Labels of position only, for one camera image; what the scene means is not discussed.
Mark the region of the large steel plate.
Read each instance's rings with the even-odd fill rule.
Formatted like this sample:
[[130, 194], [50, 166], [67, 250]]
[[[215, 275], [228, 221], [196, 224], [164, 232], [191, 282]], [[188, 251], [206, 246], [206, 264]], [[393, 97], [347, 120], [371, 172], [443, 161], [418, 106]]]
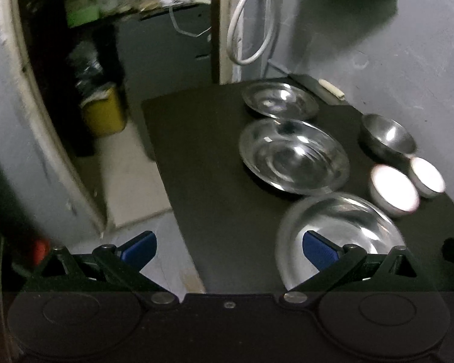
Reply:
[[301, 120], [266, 118], [248, 124], [239, 136], [239, 155], [264, 183], [303, 196], [332, 193], [350, 174], [343, 146]]
[[380, 209], [349, 193], [305, 198], [290, 207], [276, 235], [275, 259], [286, 289], [327, 269], [355, 244], [369, 254], [387, 254], [405, 241]]

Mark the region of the white ceramic bowl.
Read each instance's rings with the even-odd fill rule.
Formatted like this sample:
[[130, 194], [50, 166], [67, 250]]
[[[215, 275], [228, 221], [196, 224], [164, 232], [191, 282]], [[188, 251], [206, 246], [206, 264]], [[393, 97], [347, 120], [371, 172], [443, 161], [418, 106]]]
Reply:
[[408, 177], [423, 198], [435, 198], [445, 192], [443, 176], [424, 158], [414, 156], [410, 159]]
[[420, 204], [419, 194], [408, 176], [389, 165], [375, 165], [371, 169], [368, 189], [372, 201], [390, 217], [410, 215]]

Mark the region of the steel bowl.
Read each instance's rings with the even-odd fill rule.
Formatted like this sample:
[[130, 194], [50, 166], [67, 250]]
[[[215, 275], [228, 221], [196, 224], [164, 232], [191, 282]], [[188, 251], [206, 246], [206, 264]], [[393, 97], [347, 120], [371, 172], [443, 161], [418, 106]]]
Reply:
[[360, 137], [375, 155], [386, 161], [413, 156], [417, 150], [415, 139], [400, 123], [377, 114], [362, 116]]

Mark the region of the yellow bin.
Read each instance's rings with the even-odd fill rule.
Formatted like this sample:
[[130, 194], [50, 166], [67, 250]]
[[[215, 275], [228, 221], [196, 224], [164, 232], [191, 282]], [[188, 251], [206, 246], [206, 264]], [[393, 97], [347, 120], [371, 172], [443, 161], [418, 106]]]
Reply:
[[86, 123], [98, 138], [117, 134], [125, 128], [127, 119], [116, 87], [107, 83], [80, 104]]

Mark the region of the small steel plate far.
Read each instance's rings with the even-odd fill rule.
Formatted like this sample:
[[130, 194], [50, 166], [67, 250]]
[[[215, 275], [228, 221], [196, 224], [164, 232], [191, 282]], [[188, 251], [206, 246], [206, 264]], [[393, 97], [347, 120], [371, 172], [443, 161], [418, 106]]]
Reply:
[[252, 83], [243, 89], [242, 96], [249, 108], [271, 118], [311, 120], [319, 112], [312, 95], [287, 83]]

